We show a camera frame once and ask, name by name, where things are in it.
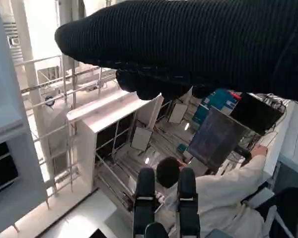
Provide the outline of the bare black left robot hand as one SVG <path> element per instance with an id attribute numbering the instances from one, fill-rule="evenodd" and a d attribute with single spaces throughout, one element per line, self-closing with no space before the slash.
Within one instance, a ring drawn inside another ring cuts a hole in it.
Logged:
<path id="1" fill-rule="evenodd" d="M 164 226 L 155 221 L 155 176 L 152 168 L 142 168 L 138 174 L 134 201 L 133 237 L 167 238 Z M 175 200 L 176 234 L 178 238 L 199 238 L 198 194 L 191 168 L 179 175 Z"/>

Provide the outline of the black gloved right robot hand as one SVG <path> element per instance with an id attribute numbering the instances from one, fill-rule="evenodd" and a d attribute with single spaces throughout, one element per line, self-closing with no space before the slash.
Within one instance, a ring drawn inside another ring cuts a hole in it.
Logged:
<path id="1" fill-rule="evenodd" d="M 298 101 L 298 0 L 127 0 L 55 31 L 142 100 L 217 89 Z"/>

